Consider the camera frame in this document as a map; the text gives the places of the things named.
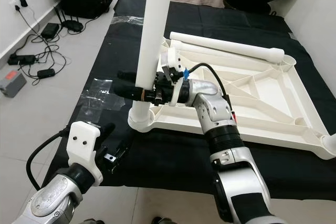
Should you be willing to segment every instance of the silver robotic arm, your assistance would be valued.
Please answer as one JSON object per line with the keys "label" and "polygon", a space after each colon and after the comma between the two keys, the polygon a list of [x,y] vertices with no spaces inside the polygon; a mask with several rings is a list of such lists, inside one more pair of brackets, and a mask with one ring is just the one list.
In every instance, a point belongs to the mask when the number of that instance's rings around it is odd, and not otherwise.
{"label": "silver robotic arm", "polygon": [[67,144],[69,168],[58,170],[48,185],[35,193],[21,216],[13,224],[68,224],[75,208],[91,186],[102,182],[98,166],[109,165],[112,170],[123,153],[114,156],[101,146],[114,125],[104,127],[85,122],[71,125]]}
{"label": "silver robotic arm", "polygon": [[[208,64],[202,66],[215,71]],[[220,217],[235,224],[285,224],[269,212],[267,186],[245,147],[232,113],[229,97],[211,82],[187,79],[174,48],[161,55],[163,72],[157,72],[153,90],[140,87],[114,87],[122,97],[152,102],[154,105],[177,102],[192,106],[209,144],[214,169],[214,196]],[[120,79],[135,82],[135,73],[119,73]]]}
{"label": "silver robotic arm", "polygon": [[220,217],[241,224],[285,224],[269,212],[267,186],[244,146],[229,103],[216,85],[189,80],[193,106],[209,143],[214,177],[215,199]]}

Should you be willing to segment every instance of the black router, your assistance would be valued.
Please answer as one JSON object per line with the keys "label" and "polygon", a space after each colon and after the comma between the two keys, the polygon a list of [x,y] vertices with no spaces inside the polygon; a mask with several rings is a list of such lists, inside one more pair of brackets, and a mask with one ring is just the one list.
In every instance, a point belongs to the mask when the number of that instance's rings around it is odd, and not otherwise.
{"label": "black router", "polygon": [[71,30],[71,31],[74,31],[76,33],[78,32],[81,32],[83,30],[83,24],[81,22],[78,21],[78,17],[77,17],[77,20],[72,20],[72,16],[70,17],[71,20],[67,20],[65,18],[65,15],[64,13],[62,12],[62,15],[63,15],[63,18],[64,18],[64,21],[62,21],[61,19],[61,16],[59,15],[59,11],[57,8],[54,7],[54,10],[57,14],[57,17],[61,23],[61,28],[63,27],[66,27],[67,29]]}

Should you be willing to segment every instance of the clear tape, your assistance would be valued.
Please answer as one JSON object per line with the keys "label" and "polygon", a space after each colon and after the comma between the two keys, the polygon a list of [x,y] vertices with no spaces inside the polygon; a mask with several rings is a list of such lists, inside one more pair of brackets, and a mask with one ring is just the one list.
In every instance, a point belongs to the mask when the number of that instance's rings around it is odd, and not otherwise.
{"label": "clear tape", "polygon": [[116,24],[116,23],[130,23],[134,25],[143,25],[143,18],[140,17],[134,17],[134,16],[117,16],[113,17],[111,24]]}
{"label": "clear tape", "polygon": [[103,110],[119,111],[125,105],[125,99],[110,93],[112,80],[94,79],[90,89],[80,95],[81,106],[77,121],[97,123]]}

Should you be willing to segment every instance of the white tray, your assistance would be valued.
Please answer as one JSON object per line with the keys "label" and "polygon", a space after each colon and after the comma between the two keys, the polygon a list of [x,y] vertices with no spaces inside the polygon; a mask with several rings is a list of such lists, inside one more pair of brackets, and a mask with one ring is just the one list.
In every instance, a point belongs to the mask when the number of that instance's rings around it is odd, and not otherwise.
{"label": "white tray", "polygon": [[[163,51],[169,42],[166,40]],[[179,51],[179,55],[187,69],[205,62],[216,70],[230,95],[244,141],[312,151],[323,159],[334,157],[321,143],[321,137],[328,132],[294,68],[293,57],[285,56],[275,65],[235,54]],[[217,83],[206,68],[197,69],[189,78]],[[150,110],[154,113],[151,129],[203,134],[194,108],[178,104],[152,106]]]}

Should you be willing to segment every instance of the white pipe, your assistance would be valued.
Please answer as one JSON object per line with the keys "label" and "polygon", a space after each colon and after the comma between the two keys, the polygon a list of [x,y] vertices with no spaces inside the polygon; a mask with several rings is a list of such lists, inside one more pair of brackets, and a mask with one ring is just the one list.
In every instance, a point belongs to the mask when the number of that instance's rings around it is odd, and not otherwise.
{"label": "white pipe", "polygon": [[272,63],[280,63],[285,56],[285,52],[279,48],[256,47],[246,44],[234,43],[219,39],[204,38],[188,34],[180,34],[175,32],[170,33],[170,39],[175,39],[185,43],[213,48],[221,51],[233,52],[235,54],[251,56],[254,58],[267,60]]}
{"label": "white pipe", "polygon": [[[153,88],[169,3],[170,0],[146,0],[136,87]],[[133,129],[146,131],[152,120],[149,107],[149,102],[133,102],[128,118]]]}
{"label": "white pipe", "polygon": [[196,53],[205,54],[205,55],[214,55],[214,56],[221,56],[221,57],[228,57],[228,58],[235,58],[235,59],[237,59],[237,57],[241,57],[241,58],[245,57],[245,56],[241,56],[238,54],[234,54],[232,52],[224,52],[224,51],[210,49],[206,47],[186,44],[179,40],[174,40],[174,39],[170,41],[170,47],[174,47],[176,48],[176,50],[180,50],[180,51],[196,52]]}

